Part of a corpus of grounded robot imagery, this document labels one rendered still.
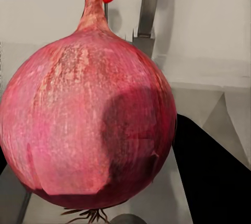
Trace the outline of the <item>vidalia onion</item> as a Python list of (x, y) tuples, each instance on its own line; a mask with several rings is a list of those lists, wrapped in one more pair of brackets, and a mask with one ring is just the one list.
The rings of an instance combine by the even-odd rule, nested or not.
[[(29, 57), (0, 103), (0, 146), (29, 193), (107, 221), (146, 188), (175, 143), (177, 110), (156, 63), (85, 0), (76, 31)], [(106, 219), (99, 214), (99, 209)]]

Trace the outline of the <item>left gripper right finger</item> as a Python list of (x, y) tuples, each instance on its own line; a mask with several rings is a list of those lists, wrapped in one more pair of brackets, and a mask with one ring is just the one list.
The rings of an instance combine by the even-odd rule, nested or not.
[(251, 171), (180, 114), (173, 146), (193, 224), (251, 224)]

